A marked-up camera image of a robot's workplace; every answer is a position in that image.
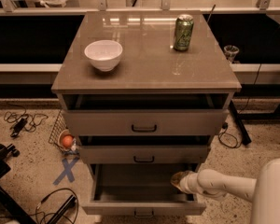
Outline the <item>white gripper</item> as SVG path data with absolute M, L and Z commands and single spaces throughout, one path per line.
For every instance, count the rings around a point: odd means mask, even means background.
M 171 184 L 187 194 L 203 194 L 203 188 L 198 182 L 198 174 L 192 171 L 178 172 L 172 175 Z

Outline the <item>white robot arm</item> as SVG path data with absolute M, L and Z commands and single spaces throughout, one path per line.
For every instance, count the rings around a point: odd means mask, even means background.
M 178 172 L 171 184 L 183 193 L 215 200 L 231 194 L 252 203 L 250 224 L 280 224 L 280 158 L 266 163 L 257 179 L 204 169 Z

